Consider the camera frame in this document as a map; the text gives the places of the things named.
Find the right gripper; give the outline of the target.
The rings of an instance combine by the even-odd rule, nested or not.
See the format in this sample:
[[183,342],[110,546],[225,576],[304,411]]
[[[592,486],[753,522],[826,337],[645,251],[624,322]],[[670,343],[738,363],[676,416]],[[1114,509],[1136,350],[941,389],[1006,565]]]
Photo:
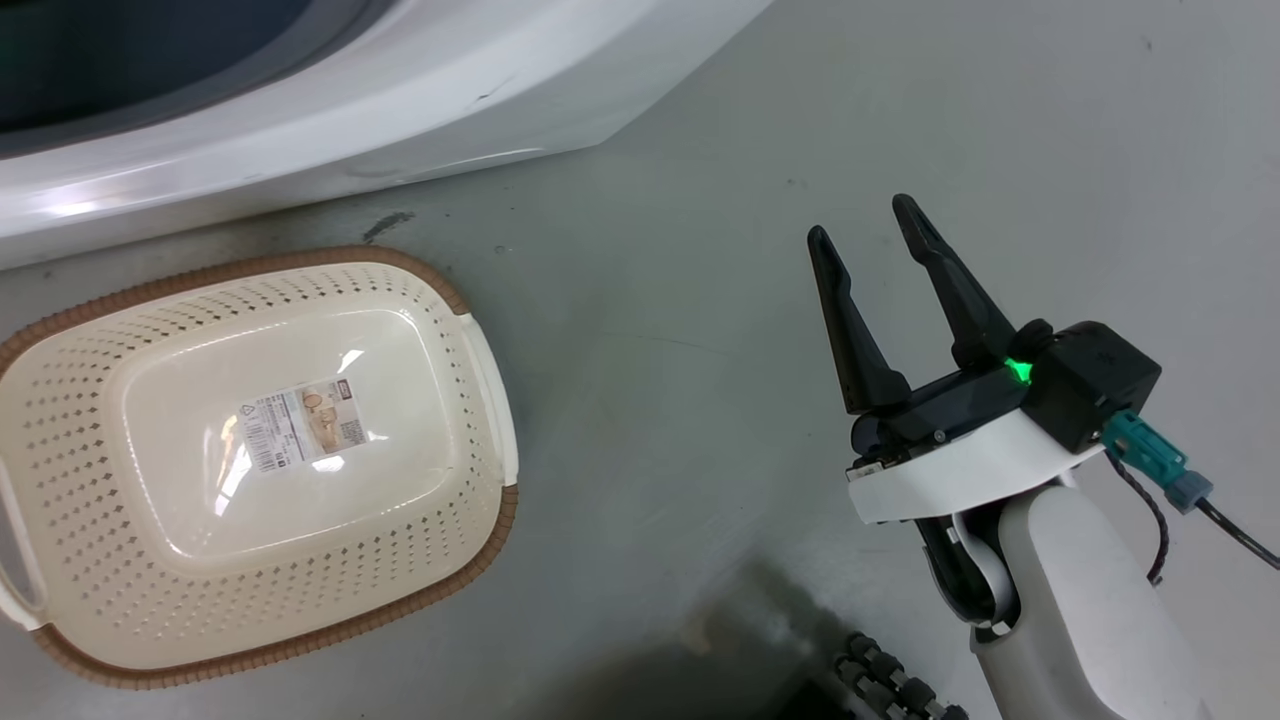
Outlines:
[[847,470],[858,516],[867,524],[950,516],[1034,489],[1101,454],[1096,442],[1064,448],[1021,410],[1030,368],[1005,364],[1012,324],[914,197],[896,193],[892,209],[943,310],[957,368],[997,368],[956,372],[911,395],[852,301],[829,234],[820,225],[808,231],[840,395],[847,414],[863,415],[852,425],[858,457]]

